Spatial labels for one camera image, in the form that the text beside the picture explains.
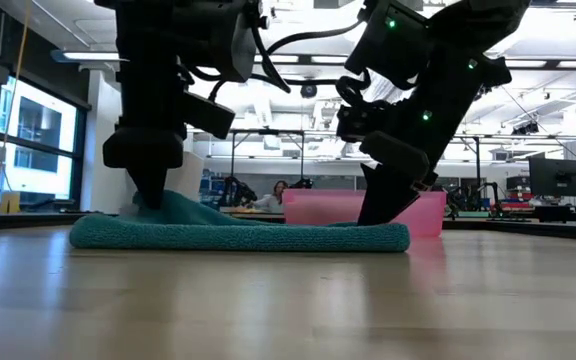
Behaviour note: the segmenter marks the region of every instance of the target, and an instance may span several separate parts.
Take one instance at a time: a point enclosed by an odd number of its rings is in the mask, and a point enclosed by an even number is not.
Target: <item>teal towel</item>
[[[277,225],[235,219],[183,195],[167,191],[160,210],[139,206],[134,216],[87,216],[70,232],[82,249],[178,249],[231,251],[403,252],[410,246],[405,225],[358,227]]]

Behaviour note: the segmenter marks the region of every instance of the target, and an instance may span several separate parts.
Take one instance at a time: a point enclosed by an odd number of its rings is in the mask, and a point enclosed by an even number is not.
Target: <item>person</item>
[[[273,188],[272,195],[266,195],[263,199],[254,202],[255,208],[259,210],[264,210],[272,214],[283,214],[283,193],[284,190],[288,188],[288,183],[280,180],[277,181],[275,187]]]

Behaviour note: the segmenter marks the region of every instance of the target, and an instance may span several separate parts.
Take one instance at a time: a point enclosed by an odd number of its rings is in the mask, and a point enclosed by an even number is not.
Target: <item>computer monitor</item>
[[[576,197],[576,160],[529,159],[533,195]]]

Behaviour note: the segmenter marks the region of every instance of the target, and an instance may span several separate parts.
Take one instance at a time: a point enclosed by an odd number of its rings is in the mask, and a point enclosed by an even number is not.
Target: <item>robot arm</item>
[[[95,0],[117,14],[123,116],[104,144],[107,166],[127,169],[146,204],[159,207],[166,172],[182,166],[185,123],[225,138],[234,113],[190,94],[191,73],[214,67],[215,79],[253,77],[290,89],[261,43],[259,0]],[[336,88],[348,106],[337,134],[361,141],[380,165],[363,166],[368,190],[360,225],[388,222],[431,186],[442,153],[482,87],[511,81],[504,59],[482,52],[516,30],[530,0],[463,0],[430,19],[397,0],[365,0],[358,18],[366,31],[345,67],[375,71],[400,89],[414,89],[397,104],[366,102],[369,78],[342,77]],[[300,36],[292,40],[302,40]],[[252,74],[257,48],[268,77]]]

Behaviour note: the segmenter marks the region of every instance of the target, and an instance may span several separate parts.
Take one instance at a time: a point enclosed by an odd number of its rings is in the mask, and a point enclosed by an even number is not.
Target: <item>pink plastic bin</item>
[[[328,225],[357,221],[365,193],[288,189],[283,195],[286,223]],[[392,223],[407,225],[413,237],[438,237],[441,236],[445,206],[445,192],[422,192],[421,197]]]

